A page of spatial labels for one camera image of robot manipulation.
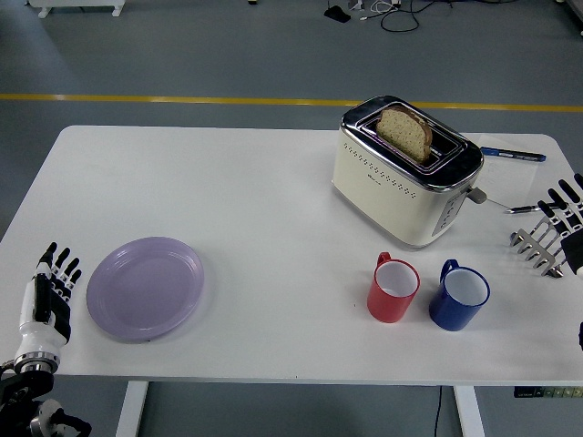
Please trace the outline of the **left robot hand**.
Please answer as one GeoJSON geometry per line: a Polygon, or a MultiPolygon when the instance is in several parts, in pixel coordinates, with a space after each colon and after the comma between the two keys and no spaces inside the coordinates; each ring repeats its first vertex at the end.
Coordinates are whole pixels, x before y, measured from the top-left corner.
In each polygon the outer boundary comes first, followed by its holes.
{"type": "Polygon", "coordinates": [[[78,265],[79,259],[70,257],[70,248],[60,249],[55,242],[39,259],[20,311],[17,364],[42,359],[58,365],[60,350],[71,336],[70,301],[82,275],[78,265]]]}

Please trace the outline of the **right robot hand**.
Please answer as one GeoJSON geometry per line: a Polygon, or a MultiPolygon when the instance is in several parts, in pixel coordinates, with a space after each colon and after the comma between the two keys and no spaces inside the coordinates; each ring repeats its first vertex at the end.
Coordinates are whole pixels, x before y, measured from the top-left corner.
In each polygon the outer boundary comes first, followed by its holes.
{"type": "Polygon", "coordinates": [[[574,182],[565,179],[558,181],[561,193],[550,188],[547,193],[556,208],[552,208],[547,202],[539,200],[537,205],[545,214],[550,227],[559,237],[560,247],[558,254],[563,254],[564,259],[554,264],[550,271],[556,277],[560,277],[561,266],[567,264],[571,271],[580,279],[582,278],[582,175],[575,173],[574,182]]]}

